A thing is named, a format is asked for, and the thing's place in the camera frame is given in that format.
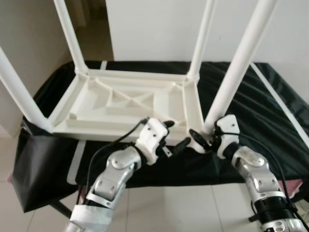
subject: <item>white wall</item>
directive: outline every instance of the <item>white wall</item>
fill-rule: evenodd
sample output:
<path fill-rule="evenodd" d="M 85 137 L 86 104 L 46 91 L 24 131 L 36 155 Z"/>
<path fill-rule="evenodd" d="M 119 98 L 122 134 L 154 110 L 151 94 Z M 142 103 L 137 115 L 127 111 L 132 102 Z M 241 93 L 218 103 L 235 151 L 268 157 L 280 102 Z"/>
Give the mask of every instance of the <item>white wall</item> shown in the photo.
<path fill-rule="evenodd" d="M 1 0 L 0 46 L 34 95 L 67 54 L 67 45 L 52 0 Z M 2 131 L 17 132 L 21 112 L 0 83 Z"/>
<path fill-rule="evenodd" d="M 106 2 L 115 60 L 191 60 L 206 0 Z M 217 0 L 205 61 L 232 59 L 256 3 Z M 254 61 L 300 69 L 293 87 L 309 102 L 308 9 L 308 0 L 280 0 Z"/>

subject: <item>silver robotic arm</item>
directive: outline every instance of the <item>silver robotic arm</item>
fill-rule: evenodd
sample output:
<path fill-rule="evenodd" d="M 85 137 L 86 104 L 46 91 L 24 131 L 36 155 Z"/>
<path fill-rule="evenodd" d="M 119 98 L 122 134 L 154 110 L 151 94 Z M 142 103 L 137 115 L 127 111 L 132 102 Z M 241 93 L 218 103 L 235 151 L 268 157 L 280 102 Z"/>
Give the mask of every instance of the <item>silver robotic arm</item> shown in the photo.
<path fill-rule="evenodd" d="M 216 122 L 211 146 L 197 132 L 191 130 L 190 133 L 206 150 L 213 149 L 221 159 L 230 160 L 244 178 L 263 232 L 307 231 L 302 221 L 295 217 L 294 208 L 269 170 L 267 159 L 239 145 L 239 128 L 234 115 Z"/>
<path fill-rule="evenodd" d="M 126 188 L 126 182 L 143 165 L 153 165 L 159 156 L 177 155 L 190 143 L 186 138 L 170 151 L 165 138 L 173 122 L 147 120 L 134 145 L 113 152 L 106 169 L 97 177 L 82 205 L 76 205 L 65 232 L 104 232 L 112 221 L 113 212 Z"/>

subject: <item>robotic arm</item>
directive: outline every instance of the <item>robotic arm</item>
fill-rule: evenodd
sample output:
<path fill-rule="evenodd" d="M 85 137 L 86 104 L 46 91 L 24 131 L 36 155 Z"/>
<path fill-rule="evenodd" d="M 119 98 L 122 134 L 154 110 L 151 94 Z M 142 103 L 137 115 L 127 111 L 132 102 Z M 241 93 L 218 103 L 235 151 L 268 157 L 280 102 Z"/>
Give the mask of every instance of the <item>robotic arm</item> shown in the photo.
<path fill-rule="evenodd" d="M 103 232 L 112 221 L 113 212 L 126 188 L 126 182 L 143 165 L 153 165 L 165 154 L 167 157 L 182 152 L 190 143 L 186 138 L 173 152 L 166 146 L 165 138 L 169 134 L 172 121 L 162 123 L 150 118 L 140 132 L 136 143 L 124 150 L 113 152 L 106 164 L 106 169 L 94 182 L 82 205 L 73 209 L 70 224 L 66 232 Z"/>
<path fill-rule="evenodd" d="M 295 217 L 266 158 L 239 145 L 239 128 L 234 115 L 216 122 L 211 146 L 196 131 L 190 130 L 190 134 L 205 150 L 213 149 L 221 159 L 230 160 L 244 178 L 263 232 L 307 231 L 302 221 Z"/>

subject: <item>black tablecloth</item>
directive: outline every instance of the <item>black tablecloth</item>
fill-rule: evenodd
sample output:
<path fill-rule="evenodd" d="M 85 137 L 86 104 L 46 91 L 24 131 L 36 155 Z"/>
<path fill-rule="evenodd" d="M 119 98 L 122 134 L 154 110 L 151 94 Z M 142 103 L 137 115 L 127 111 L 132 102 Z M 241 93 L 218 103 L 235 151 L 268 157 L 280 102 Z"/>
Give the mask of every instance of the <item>black tablecloth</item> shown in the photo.
<path fill-rule="evenodd" d="M 99 69 L 101 62 L 86 62 L 89 68 Z M 186 74 L 188 62 L 108 62 L 107 70 Z M 222 82 L 229 63 L 204 62 L 198 83 L 199 99 L 204 118 Z M 309 133 L 308 105 L 268 65 L 257 64 L 301 126 Z M 74 78 L 72 62 L 60 67 L 40 88 L 34 97 L 45 116 L 49 116 Z M 309 177 L 309 150 L 300 139 L 291 122 L 276 103 L 255 72 L 249 68 L 230 105 L 227 114 L 235 114 L 240 131 L 265 144 L 279 160 L 287 179 Z M 25 130 L 20 133 L 16 152 L 13 185 L 24 211 L 33 210 L 61 199 L 76 190 L 66 182 L 68 170 L 77 146 L 77 140 L 60 138 L 23 120 Z M 241 138 L 240 143 L 263 154 L 270 155 L 258 144 Z M 92 155 L 106 142 L 87 141 L 76 182 L 85 184 L 86 171 Z M 96 162 L 93 182 L 105 168 L 106 159 Z M 227 160 L 214 153 L 201 155 L 187 148 L 174 159 L 159 159 L 153 166 L 138 170 L 127 186 L 188 186 L 243 182 Z M 40 192 L 51 191 L 48 196 Z"/>

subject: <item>black cloth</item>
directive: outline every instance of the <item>black cloth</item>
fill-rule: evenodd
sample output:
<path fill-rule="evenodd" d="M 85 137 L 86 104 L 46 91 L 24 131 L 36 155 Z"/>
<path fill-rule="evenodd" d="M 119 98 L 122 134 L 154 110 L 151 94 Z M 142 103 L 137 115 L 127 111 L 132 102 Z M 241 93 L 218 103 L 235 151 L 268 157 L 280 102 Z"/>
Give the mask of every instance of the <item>black cloth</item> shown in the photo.
<path fill-rule="evenodd" d="M 88 61 L 86 64 L 91 69 L 99 69 L 101 62 Z M 108 62 L 107 70 L 186 74 L 189 65 L 188 62 Z M 204 118 L 228 65 L 225 62 L 202 64 L 197 87 Z M 268 64 L 257 65 L 308 134 L 308 105 Z M 70 62 L 60 67 L 37 92 L 34 100 L 45 116 L 51 114 L 74 76 L 74 64 Z M 308 179 L 308 148 L 251 68 L 246 72 L 227 114 L 236 115 L 241 133 L 259 140 L 276 155 L 287 179 Z M 78 141 L 48 134 L 25 118 L 23 126 L 16 152 L 13 185 L 24 211 L 29 211 L 76 191 L 77 186 L 68 184 L 66 178 Z M 271 165 L 271 157 L 262 147 L 242 138 L 240 143 L 263 154 L 280 179 L 278 170 Z M 85 184 L 91 157 L 105 144 L 107 142 L 86 142 L 76 177 L 79 185 Z M 104 170 L 106 156 L 122 147 L 123 144 L 119 144 L 96 161 L 91 183 Z M 227 160 L 219 159 L 214 153 L 201 155 L 187 148 L 174 159 L 162 158 L 153 166 L 141 168 L 128 181 L 127 186 L 188 186 L 231 182 L 243 180 Z"/>

